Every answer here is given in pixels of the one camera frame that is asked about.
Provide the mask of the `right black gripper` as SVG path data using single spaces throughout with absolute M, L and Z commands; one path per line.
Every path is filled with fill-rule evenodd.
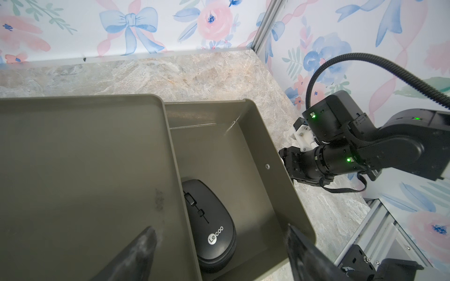
M 310 186 L 330 185 L 336 176 L 362 172 L 356 153 L 346 142 L 324 144 L 306 152 L 291 146 L 278 153 L 289 178 Z

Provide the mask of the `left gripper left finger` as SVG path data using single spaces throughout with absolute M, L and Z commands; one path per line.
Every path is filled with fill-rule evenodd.
M 93 281 L 147 281 L 157 247 L 157 235 L 152 227 L 146 227 Z

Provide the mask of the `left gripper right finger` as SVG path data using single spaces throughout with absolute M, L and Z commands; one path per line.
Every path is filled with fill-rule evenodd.
M 337 267 L 295 226 L 288 225 L 286 247 L 295 281 L 338 281 Z

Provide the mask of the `black Lecoo mouse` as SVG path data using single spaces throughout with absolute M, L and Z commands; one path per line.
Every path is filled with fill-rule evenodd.
M 216 273 L 237 248 L 234 221 L 219 198 L 198 179 L 182 183 L 196 254 L 202 272 Z

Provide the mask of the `olive green top drawer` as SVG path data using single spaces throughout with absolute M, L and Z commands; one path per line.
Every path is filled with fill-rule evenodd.
M 182 180 L 218 196 L 237 231 L 229 264 L 204 281 L 261 280 L 288 263 L 288 226 L 316 234 L 252 100 L 165 105 Z

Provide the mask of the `three-drawer storage cabinet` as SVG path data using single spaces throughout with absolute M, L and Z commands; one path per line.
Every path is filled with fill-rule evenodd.
M 148 281 L 198 281 L 164 102 L 1 100 L 1 279 L 90 281 L 146 227 Z

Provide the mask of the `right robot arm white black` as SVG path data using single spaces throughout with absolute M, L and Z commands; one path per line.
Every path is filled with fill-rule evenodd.
M 405 110 L 380 128 L 362 115 L 344 123 L 341 130 L 337 140 L 307 152 L 295 146 L 281 149 L 289 178 L 325 187 L 336 176 L 351 173 L 374 181 L 386 168 L 432 181 L 450 177 L 448 111 Z

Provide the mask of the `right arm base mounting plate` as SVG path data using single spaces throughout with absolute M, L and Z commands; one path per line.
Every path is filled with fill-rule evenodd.
M 358 245 L 352 245 L 338 265 L 353 281 L 414 281 L 416 273 L 424 267 L 416 261 L 387 258 L 377 263 L 378 268 L 369 261 L 368 256 Z

